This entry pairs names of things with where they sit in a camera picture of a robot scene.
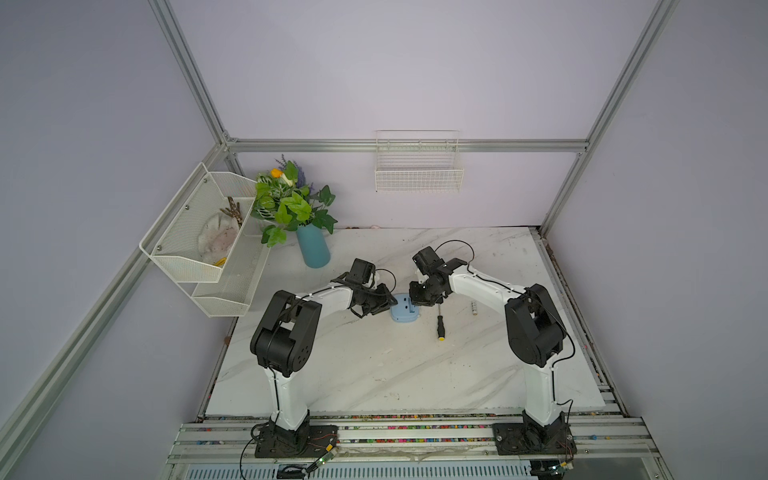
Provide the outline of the black yellow screwdriver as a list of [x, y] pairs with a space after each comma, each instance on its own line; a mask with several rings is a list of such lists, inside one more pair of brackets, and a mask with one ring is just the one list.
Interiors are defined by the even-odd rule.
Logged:
[[442, 305], [440, 303], [437, 304], [437, 336], [439, 341], [444, 341], [446, 337], [444, 316], [442, 313]]

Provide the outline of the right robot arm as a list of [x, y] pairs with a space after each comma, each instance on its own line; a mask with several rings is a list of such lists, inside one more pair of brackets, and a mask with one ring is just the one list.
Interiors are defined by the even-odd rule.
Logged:
[[457, 294], [502, 315], [509, 347], [525, 364], [525, 420], [540, 428], [565, 424], [570, 407], [556, 399], [554, 373], [569, 333], [548, 290], [540, 284], [504, 282], [458, 258], [444, 260], [431, 247], [417, 252], [412, 261], [420, 274], [409, 284], [412, 303], [432, 307]]

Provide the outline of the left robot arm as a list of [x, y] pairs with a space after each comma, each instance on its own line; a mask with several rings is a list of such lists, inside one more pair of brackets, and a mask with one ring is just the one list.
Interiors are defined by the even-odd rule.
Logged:
[[321, 320], [345, 311], [365, 318], [396, 304], [390, 289], [379, 281], [376, 266], [360, 258], [322, 288], [299, 294], [277, 291], [250, 341], [250, 351], [270, 382], [271, 424], [295, 433], [308, 420], [309, 408], [292, 392], [291, 380], [308, 363]]

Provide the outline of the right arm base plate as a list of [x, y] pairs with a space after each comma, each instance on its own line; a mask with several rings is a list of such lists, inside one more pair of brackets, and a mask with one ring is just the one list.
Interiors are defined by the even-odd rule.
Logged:
[[510, 455], [566, 456], [577, 452], [576, 444], [567, 425], [540, 427], [523, 423], [496, 423], [492, 436], [497, 453]]

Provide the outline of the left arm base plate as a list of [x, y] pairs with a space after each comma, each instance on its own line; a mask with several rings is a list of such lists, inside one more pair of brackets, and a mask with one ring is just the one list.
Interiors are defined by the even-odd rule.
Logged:
[[296, 431], [265, 427], [255, 437], [255, 458], [319, 458], [336, 446], [336, 425], [303, 425]]

